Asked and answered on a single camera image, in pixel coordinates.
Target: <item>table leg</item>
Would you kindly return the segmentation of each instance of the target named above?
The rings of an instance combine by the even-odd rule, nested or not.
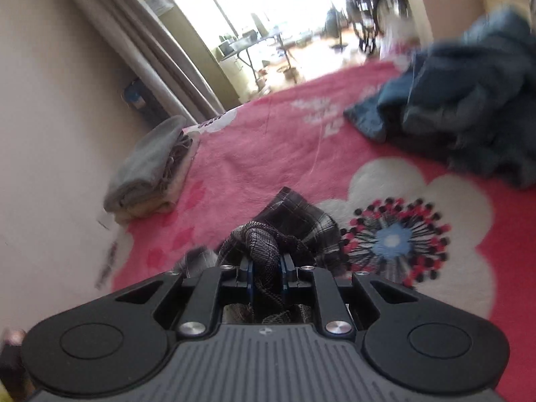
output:
[[[296,73],[293,71],[292,65],[290,64],[290,59],[288,58],[287,49],[283,45],[283,39],[281,39],[281,35],[277,35],[277,40],[279,41],[279,45],[281,45],[281,49],[283,50],[283,53],[285,53],[285,58],[287,59],[287,63],[288,63],[288,70],[292,71],[292,79],[294,80],[294,84],[298,84],[298,81],[296,80]]]
[[[291,58],[292,60],[294,60],[294,61],[299,65],[299,62],[298,62],[297,59],[293,56],[293,54],[290,52],[290,50],[287,50],[287,53],[288,53],[288,55],[290,56],[290,58]]]
[[[251,68],[251,65],[247,63],[244,59],[240,57],[240,53],[237,54],[237,59],[240,60],[244,65],[249,66]]]
[[[251,56],[249,55],[249,50],[246,48],[246,54],[248,55],[249,60],[249,66],[251,68],[251,71],[253,71],[253,77],[255,78],[255,84],[257,85],[257,91],[261,91],[261,86],[259,85],[259,79],[257,77],[257,71],[255,71],[255,68],[253,68],[253,62],[251,61]]]

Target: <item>plaid cloth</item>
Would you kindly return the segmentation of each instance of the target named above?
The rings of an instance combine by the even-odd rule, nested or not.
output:
[[[253,261],[254,283],[259,295],[255,309],[226,307],[224,321],[245,323],[309,322],[311,310],[305,306],[285,306],[281,298],[279,256],[290,254],[294,265],[325,267],[333,275],[346,271],[341,236],[335,221],[309,204],[299,193],[283,188],[251,222],[239,226],[221,243],[216,255],[197,248],[175,266],[185,277],[198,276],[205,268],[240,265],[243,256]]]
[[[253,222],[238,227],[218,248],[219,264],[239,264],[244,252],[243,232],[259,222],[272,227],[271,234],[278,241],[279,251],[288,252],[296,266],[319,266],[333,275],[342,275],[346,266],[340,249],[340,230],[331,216],[309,204],[290,188],[283,188],[262,210]]]

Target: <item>teal fabric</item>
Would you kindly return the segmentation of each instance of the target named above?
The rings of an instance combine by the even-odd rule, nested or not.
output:
[[[405,74],[345,116],[374,141],[396,135],[401,148],[451,135],[451,166],[526,188],[536,183],[536,37],[514,10],[497,11],[417,52]]]

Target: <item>gray ridged surface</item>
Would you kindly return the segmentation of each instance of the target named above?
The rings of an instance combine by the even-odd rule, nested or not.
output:
[[[46,392],[33,402],[66,399]],[[498,402],[491,390],[444,398],[419,395],[378,375],[352,344],[311,325],[222,325],[205,341],[182,343],[160,374],[102,402]]]

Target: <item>flower pattern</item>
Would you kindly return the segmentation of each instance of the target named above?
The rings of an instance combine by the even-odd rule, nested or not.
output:
[[[364,101],[367,98],[370,98],[371,96],[376,95],[380,91],[382,86],[383,86],[383,84],[376,84],[376,85],[369,84],[367,86],[364,86],[363,90],[359,94],[359,101],[358,102]]]
[[[292,101],[291,105],[311,112],[304,116],[304,122],[309,125],[321,125],[323,139],[337,134],[345,123],[341,116],[342,106],[332,103],[330,98],[297,99]]]
[[[205,121],[199,125],[190,127],[186,132],[199,131],[200,133],[214,133],[216,131],[223,130],[237,117],[238,109],[239,107],[232,109],[224,113],[223,115],[219,115],[215,118],[209,119],[208,121]]]
[[[353,175],[348,200],[330,199],[317,206],[341,227],[351,270],[378,273],[489,316],[495,279],[475,247],[492,225],[492,210],[470,181],[446,174],[427,185],[410,162],[379,158]]]

